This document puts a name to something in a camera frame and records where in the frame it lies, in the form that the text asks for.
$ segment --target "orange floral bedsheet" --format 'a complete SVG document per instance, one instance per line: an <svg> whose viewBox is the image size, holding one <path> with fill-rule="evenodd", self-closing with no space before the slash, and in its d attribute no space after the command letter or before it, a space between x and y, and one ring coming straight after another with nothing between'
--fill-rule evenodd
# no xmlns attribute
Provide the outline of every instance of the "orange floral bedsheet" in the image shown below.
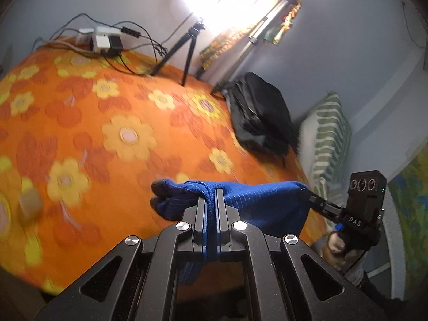
<svg viewBox="0 0 428 321"><path fill-rule="evenodd" d="M127 52L137 71L149 57ZM285 166L238 144L211 86L164 67L158 77L121 74L104 60L62 49L32 53L0 82L0 265L58 293L128 235L170 224L149 206L159 178L259 184L306 181L290 150ZM36 189L43 210L23 220ZM301 238L324 233L310 213Z"/></svg>

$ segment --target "black bag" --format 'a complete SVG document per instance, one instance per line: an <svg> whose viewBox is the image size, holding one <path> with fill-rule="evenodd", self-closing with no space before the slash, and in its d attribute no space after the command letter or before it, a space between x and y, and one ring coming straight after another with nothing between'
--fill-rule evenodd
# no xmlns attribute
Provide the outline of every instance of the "black bag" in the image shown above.
<svg viewBox="0 0 428 321"><path fill-rule="evenodd" d="M279 156L287 154L297 134L278 88L247 72L225 85L221 93L242 147Z"/></svg>

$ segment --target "silver bolt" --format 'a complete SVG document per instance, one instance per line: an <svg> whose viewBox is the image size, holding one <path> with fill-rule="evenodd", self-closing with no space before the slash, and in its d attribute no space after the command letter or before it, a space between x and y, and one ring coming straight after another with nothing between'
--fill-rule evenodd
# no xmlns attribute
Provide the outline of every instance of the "silver bolt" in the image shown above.
<svg viewBox="0 0 428 321"><path fill-rule="evenodd" d="M237 221L233 224L233 228L235 228L237 231L243 231L247 229L247 224L243 221Z"/></svg>
<svg viewBox="0 0 428 321"><path fill-rule="evenodd" d="M299 238L294 234L288 234L284 237L284 241L289 245L296 245L299 242Z"/></svg>
<svg viewBox="0 0 428 321"><path fill-rule="evenodd" d="M190 228L190 224L187 222L178 222L175 227L179 230L179 231L187 231Z"/></svg>
<svg viewBox="0 0 428 321"><path fill-rule="evenodd" d="M140 239L137 236L130 235L129 237L127 237L125 239L125 244L127 244L128 246L134 246L134 245L138 244L139 241L140 241Z"/></svg>

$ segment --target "blue cloth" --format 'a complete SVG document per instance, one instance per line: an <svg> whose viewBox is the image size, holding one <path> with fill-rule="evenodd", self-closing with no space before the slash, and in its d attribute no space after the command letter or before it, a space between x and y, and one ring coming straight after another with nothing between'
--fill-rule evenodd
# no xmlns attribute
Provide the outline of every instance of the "blue cloth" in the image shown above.
<svg viewBox="0 0 428 321"><path fill-rule="evenodd" d="M235 182L187 181L177 184L169 179L152 185L158 196L153 207L167 220L181 220L186 208L197 204L203 197L207 204L207 251L206 261L217 260L215 214L215 190L223 189L224 202L236 208L241 220L258 227L263 233L281 238L286 234L299 235L310 206L299 201L299 191L305 184L296 181L259 184L249 186ZM190 283L198 274L200 267L187 265L182 271L181 282Z"/></svg>

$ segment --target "tripod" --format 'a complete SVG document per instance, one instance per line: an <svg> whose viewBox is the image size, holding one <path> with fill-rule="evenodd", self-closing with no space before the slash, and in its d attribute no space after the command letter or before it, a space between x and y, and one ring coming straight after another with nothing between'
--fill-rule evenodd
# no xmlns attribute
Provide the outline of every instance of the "tripod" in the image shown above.
<svg viewBox="0 0 428 321"><path fill-rule="evenodd" d="M172 57L181 47L184 46L184 44L187 41L191 39L189 53L186 59L185 70L183 73L183 79L181 80L181 85L184 86L186 83L188 72L189 72L189 66L190 66L190 61L192 60L193 51L195 50L196 38L198 37L200 31L204 29L205 27L204 27L204 24L202 23L202 20L198 20L195 24L193 24L193 26L189 29L187 34L183 35L183 37L178 40L178 42L174 45L174 47L171 48L168 54L165 55L162 61L155 66L155 68L151 72L151 75L155 76L160 71L162 66L164 66L165 63L170 59L170 57Z"/></svg>

